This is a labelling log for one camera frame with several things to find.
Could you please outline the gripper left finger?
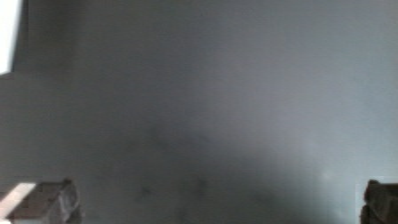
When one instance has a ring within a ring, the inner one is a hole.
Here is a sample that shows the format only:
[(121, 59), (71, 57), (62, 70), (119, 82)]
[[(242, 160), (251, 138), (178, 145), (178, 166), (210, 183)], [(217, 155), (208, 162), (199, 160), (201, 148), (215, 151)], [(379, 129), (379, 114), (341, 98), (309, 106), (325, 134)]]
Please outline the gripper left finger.
[(0, 192), (0, 224), (84, 224), (80, 194), (71, 179), (22, 182)]

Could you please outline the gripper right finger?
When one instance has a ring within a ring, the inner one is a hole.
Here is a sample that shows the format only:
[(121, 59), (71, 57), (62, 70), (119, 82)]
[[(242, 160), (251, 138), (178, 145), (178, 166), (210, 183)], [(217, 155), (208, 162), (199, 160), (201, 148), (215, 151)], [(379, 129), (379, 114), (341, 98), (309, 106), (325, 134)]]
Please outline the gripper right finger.
[(368, 181), (361, 224), (398, 224), (398, 183)]

